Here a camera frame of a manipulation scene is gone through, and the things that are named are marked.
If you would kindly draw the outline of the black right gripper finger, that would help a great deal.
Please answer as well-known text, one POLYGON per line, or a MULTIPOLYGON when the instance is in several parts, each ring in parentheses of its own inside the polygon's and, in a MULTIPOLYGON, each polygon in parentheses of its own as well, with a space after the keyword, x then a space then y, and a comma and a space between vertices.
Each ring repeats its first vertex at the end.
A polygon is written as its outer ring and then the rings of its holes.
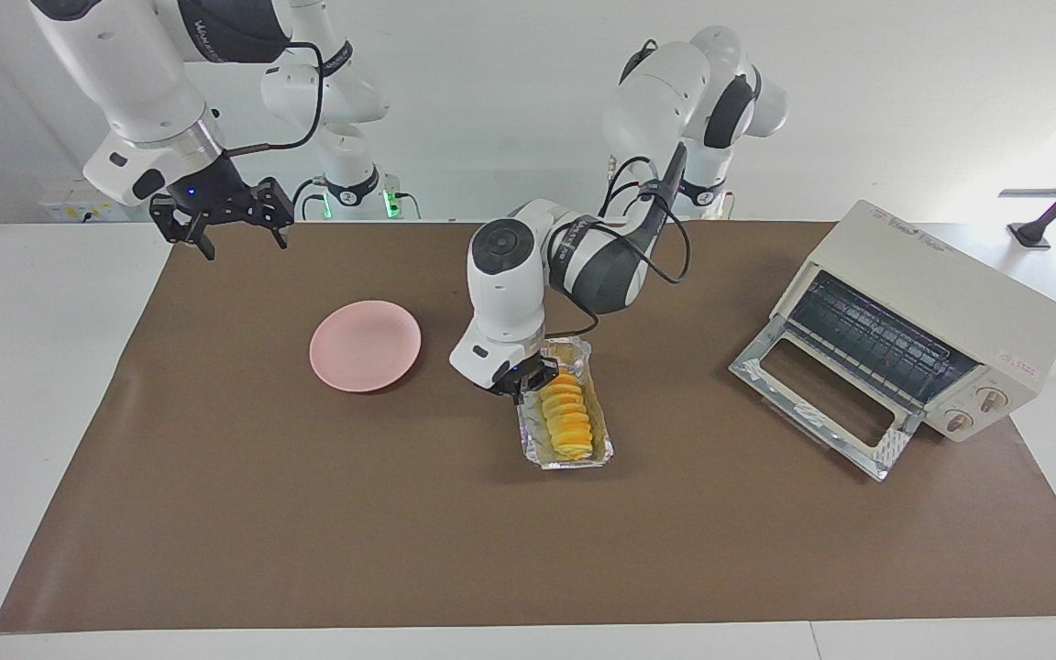
POLYGON ((261 180, 251 189, 251 224, 267 229, 280 249, 288 249, 288 233, 296 222, 290 195, 277 180, 261 180))
POLYGON ((180 211, 180 205, 169 195, 154 195, 150 199, 150 218, 165 241, 189 244, 197 248, 206 259, 215 260, 214 244, 205 234, 208 216, 192 214, 189 220, 181 220, 180 211))

